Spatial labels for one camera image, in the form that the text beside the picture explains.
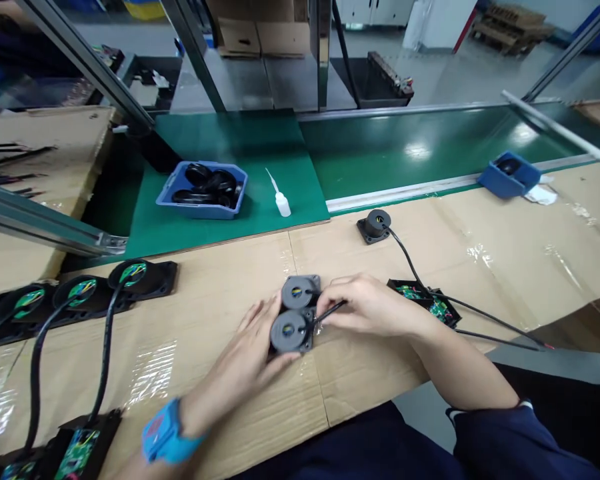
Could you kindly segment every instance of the blue wristwatch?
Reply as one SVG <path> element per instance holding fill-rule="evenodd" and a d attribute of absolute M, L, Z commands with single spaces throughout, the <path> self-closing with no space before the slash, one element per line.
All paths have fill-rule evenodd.
<path fill-rule="evenodd" d="M 191 458 L 204 440 L 204 435 L 193 440 L 180 436 L 179 405 L 179 398 L 171 400 L 143 430 L 142 452 L 148 463 L 159 459 L 182 463 Z"/>

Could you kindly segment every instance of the person's right hand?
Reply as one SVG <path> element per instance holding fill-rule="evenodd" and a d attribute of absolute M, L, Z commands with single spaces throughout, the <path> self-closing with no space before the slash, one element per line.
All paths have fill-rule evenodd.
<path fill-rule="evenodd" d="M 342 300 L 347 305 L 330 314 L 324 325 L 396 337 L 436 320 L 426 309 L 366 273 L 333 280 L 318 298 L 316 317 Z"/>

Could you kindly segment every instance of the person's left hand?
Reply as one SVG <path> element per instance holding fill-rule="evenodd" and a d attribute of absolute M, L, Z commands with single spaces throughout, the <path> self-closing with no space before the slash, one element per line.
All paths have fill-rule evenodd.
<path fill-rule="evenodd" d="M 262 390 L 300 353 L 267 363 L 269 333 L 280 312 L 281 294 L 252 306 L 207 376 L 180 400 L 181 435 L 198 438 L 246 398 Z"/>

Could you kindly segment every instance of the navy sleeve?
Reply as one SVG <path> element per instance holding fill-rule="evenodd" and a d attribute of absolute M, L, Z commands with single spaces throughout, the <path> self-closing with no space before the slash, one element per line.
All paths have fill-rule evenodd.
<path fill-rule="evenodd" d="M 533 406 L 510 410 L 447 411 L 456 432 L 454 456 L 480 479 L 600 479 L 600 470 L 562 450 Z"/>

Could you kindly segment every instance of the white tube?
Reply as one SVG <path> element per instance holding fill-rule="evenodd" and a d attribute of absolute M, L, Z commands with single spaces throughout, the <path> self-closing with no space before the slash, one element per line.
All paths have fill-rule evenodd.
<path fill-rule="evenodd" d="M 508 91 L 502 90 L 501 95 L 504 98 L 506 98 L 508 102 L 510 102 L 510 103 L 514 104 L 516 107 L 524 110 L 529 115 L 536 118 L 537 120 L 540 120 L 540 122 L 544 123 L 548 128 L 550 128 L 551 130 L 556 132 L 558 135 L 566 138 L 572 144 L 582 148 L 582 150 L 584 150 L 588 154 L 594 156 L 594 158 L 600 160 L 600 149 L 598 147 L 596 147 L 595 145 L 584 140 L 584 138 L 579 137 L 571 130 L 564 128 L 558 122 L 551 120 L 548 116 L 538 112 L 538 110 L 536 110 L 535 108 L 530 106 L 530 104 L 523 102 L 522 100 L 520 100 L 517 97 L 514 97 Z"/>

